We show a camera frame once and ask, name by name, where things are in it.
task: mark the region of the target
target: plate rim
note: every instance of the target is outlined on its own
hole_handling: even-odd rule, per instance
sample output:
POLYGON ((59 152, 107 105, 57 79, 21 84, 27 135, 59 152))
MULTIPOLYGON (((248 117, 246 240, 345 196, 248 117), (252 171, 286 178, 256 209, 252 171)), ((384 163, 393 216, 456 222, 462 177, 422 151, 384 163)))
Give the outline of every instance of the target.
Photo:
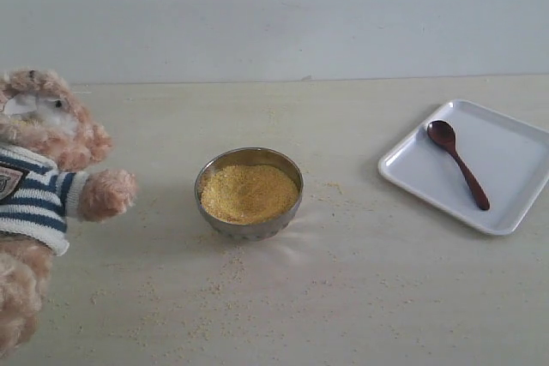
POLYGON ((414 187, 411 187, 402 181, 395 179, 392 175, 389 174, 387 170, 387 160, 394 156, 395 153, 397 153, 399 150, 401 150, 409 141, 413 139, 413 137, 418 133, 419 130, 421 130, 422 127, 425 127, 425 125, 428 123, 430 119, 435 117, 444 107, 457 105, 460 103, 465 103, 469 105, 476 106, 484 111, 491 112, 492 114, 498 115, 500 117, 506 117, 507 119, 515 122, 515 123, 521 123, 524 126, 527 126, 531 129, 536 129, 539 132, 544 133, 549 137, 549 131, 537 126, 534 126, 533 124, 529 124, 527 122, 523 122, 520 119, 511 117, 509 115, 506 115, 502 112, 495 111, 493 109, 490 109, 488 107, 485 107, 483 105, 478 105, 474 103, 471 100, 467 99, 451 99, 447 102, 441 104, 433 113, 431 113, 429 116, 427 116, 418 126, 414 127, 408 134, 406 134, 399 142, 397 142, 386 154, 384 154, 377 162, 377 170, 379 174, 386 179, 387 181, 394 184, 396 187, 405 190, 411 195, 414 195, 418 199, 422 200, 423 202, 427 203, 431 207, 435 207, 436 209, 447 213, 448 215, 452 216, 454 219, 457 219, 461 221, 463 224, 468 225, 470 227, 473 227, 475 230, 480 231, 486 235, 491 236, 508 236, 511 233, 515 232, 517 227, 520 225, 520 223, 524 220, 526 215, 528 214, 528 211, 533 206, 535 201, 540 196, 541 192, 547 185, 547 182, 549 182, 549 168, 546 169, 546 171, 543 174, 543 178, 539 181, 538 184, 534 186, 534 189, 531 191, 530 195, 528 196, 528 201, 525 203, 525 206, 520 209, 519 213, 516 214, 515 218, 511 220, 510 224, 506 227, 504 227, 502 230, 494 231, 491 227, 481 225, 471 219, 467 219, 465 216, 462 216, 459 213, 456 213, 452 208, 446 207, 440 202, 437 202, 435 199, 432 199, 430 196, 425 196, 422 193, 420 193, 418 190, 416 190, 414 187))

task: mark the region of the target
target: patch on shirt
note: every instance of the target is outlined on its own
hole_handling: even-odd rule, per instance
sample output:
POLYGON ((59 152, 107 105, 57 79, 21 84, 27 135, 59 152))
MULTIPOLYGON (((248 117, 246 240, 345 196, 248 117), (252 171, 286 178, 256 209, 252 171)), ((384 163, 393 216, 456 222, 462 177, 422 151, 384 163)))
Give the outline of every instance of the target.
POLYGON ((0 163, 0 203, 4 203, 19 189, 28 171, 0 163))

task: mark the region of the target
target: spoon handle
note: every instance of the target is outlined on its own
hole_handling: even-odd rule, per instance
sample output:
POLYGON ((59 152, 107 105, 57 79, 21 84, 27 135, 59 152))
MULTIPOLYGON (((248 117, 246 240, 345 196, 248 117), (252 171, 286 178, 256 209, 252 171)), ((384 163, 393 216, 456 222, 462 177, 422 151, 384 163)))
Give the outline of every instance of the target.
POLYGON ((488 201, 486 193, 484 193, 484 190, 480 187, 480 184, 474 177, 473 173, 469 170, 469 168, 463 162, 462 158, 460 158, 460 156, 456 152, 451 153, 451 155, 457 165, 460 166, 463 177, 465 177, 465 181, 467 182, 468 187, 471 189, 471 193, 473 194, 473 198, 477 206, 481 210, 488 210, 490 208, 490 202, 488 201))

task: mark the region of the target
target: teddy bear's head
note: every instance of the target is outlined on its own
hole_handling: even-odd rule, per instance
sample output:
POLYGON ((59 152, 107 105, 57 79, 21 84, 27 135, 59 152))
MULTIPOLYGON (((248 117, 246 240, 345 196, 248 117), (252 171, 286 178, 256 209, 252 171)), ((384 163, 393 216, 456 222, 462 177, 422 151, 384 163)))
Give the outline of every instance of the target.
POLYGON ((62 171, 103 160, 111 137, 53 71, 14 70, 0 79, 0 141, 46 156, 62 171))

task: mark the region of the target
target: bowl rim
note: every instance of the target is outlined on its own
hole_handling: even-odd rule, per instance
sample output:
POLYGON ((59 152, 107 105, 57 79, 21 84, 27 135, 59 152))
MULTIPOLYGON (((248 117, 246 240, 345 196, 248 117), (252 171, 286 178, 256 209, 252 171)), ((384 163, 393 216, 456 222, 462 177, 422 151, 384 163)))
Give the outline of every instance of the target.
POLYGON ((304 179, 303 179, 303 174, 301 173, 301 170, 299 169, 299 166, 293 161, 291 160, 288 156, 286 156, 284 153, 281 153, 281 152, 278 152, 277 150, 274 150, 274 149, 270 149, 268 147, 238 147, 236 149, 231 149, 231 150, 227 150, 226 152, 224 153, 221 153, 221 154, 218 154, 217 156, 215 156, 213 159, 211 159, 208 163, 206 163, 205 166, 202 167, 202 169, 198 172, 198 175, 196 176, 196 179, 195 179, 195 186, 194 186, 194 190, 195 190, 195 201, 196 201, 196 204, 198 206, 198 208, 201 210, 201 212, 207 214, 211 219, 214 219, 216 220, 217 222, 220 222, 222 223, 223 225, 233 225, 233 226, 237 226, 237 227, 246 227, 246 226, 254 226, 254 225, 266 225, 270 222, 272 222, 273 220, 275 219, 278 219, 280 216, 282 216, 283 214, 285 213, 288 213, 288 212, 284 212, 282 215, 280 216, 277 216, 275 218, 272 218, 272 219, 269 219, 269 220, 266 220, 264 222, 261 222, 261 223, 251 223, 251 224, 246 224, 246 225, 243 225, 243 224, 239 224, 239 223, 231 223, 231 222, 226 222, 225 220, 220 220, 220 219, 217 219, 214 215, 212 215, 211 213, 209 213, 203 206, 202 206, 202 202, 200 201, 200 196, 198 195, 198 185, 200 184, 200 179, 202 177, 202 175, 204 174, 204 172, 217 160, 229 155, 229 154, 233 154, 233 153, 237 153, 237 152, 243 152, 243 151, 247 151, 247 150, 257 150, 257 151, 266 151, 266 152, 271 152, 277 156, 280 156, 282 157, 283 159, 287 160, 290 165, 292 165, 295 170, 297 171, 298 173, 298 176, 299 176, 299 186, 298 186, 298 199, 293 203, 292 207, 290 207, 290 209, 288 209, 288 212, 291 211, 293 208, 296 207, 296 205, 298 205, 300 202, 301 202, 301 199, 303 197, 303 188, 304 188, 304 179))

